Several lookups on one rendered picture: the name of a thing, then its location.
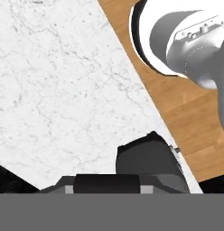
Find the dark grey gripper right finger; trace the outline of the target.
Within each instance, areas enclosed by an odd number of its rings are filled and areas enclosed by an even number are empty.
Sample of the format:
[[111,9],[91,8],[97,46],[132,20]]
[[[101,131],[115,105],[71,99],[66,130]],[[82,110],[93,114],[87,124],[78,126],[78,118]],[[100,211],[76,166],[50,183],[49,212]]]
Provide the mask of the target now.
[[175,175],[111,175],[106,189],[110,193],[189,194],[185,179]]

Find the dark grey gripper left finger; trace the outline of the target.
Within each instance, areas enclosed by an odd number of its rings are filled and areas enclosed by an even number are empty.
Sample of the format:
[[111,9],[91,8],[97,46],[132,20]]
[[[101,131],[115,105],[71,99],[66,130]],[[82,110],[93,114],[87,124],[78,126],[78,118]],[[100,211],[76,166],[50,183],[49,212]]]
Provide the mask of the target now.
[[58,182],[41,193],[91,193],[99,192],[99,189],[107,184],[107,179],[102,174],[77,174],[76,176],[62,176]]

